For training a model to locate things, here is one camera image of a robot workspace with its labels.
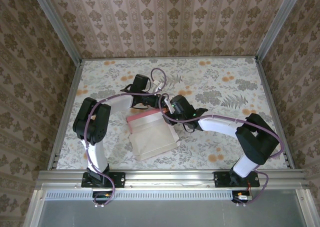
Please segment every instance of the wall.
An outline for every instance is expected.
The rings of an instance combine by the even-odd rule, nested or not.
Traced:
[[[75,66],[36,0],[0,0],[0,226],[21,226]]]
[[[84,59],[255,55],[283,0],[50,0]]]
[[[298,168],[320,211],[320,0],[298,0],[262,62]]]

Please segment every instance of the floral table surface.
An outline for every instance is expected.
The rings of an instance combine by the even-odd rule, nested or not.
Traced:
[[[86,169],[85,150],[72,130],[73,122],[86,97],[97,100],[119,93],[131,84],[136,74],[150,76],[152,68],[167,75],[164,91],[184,95],[197,108],[211,113],[244,119],[257,113],[274,129],[266,95],[253,58],[159,58],[87,60],[73,103],[57,169]],[[160,72],[154,77],[163,79]],[[187,133],[181,124],[174,126],[181,145],[143,161],[137,161],[129,141],[126,117],[144,110],[129,109],[110,116],[104,152],[111,169],[230,169],[243,154],[237,139],[217,132]],[[263,169],[287,168],[280,155],[268,160]]]

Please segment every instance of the vent grille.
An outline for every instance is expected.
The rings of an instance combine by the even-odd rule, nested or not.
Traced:
[[[45,200],[92,200],[91,190],[49,190]],[[232,200],[231,190],[117,190],[114,200]]]

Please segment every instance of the patterned wallpaper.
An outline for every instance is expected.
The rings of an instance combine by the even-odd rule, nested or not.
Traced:
[[[298,0],[262,62],[297,167],[320,211],[320,0]]]
[[[0,226],[22,226],[75,66],[36,0],[0,0]]]
[[[255,55],[283,0],[51,0],[83,59]]]

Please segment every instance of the gray floor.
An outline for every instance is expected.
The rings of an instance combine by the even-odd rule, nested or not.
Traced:
[[[267,190],[246,207],[230,200],[45,201],[40,227],[303,227],[294,190]]]

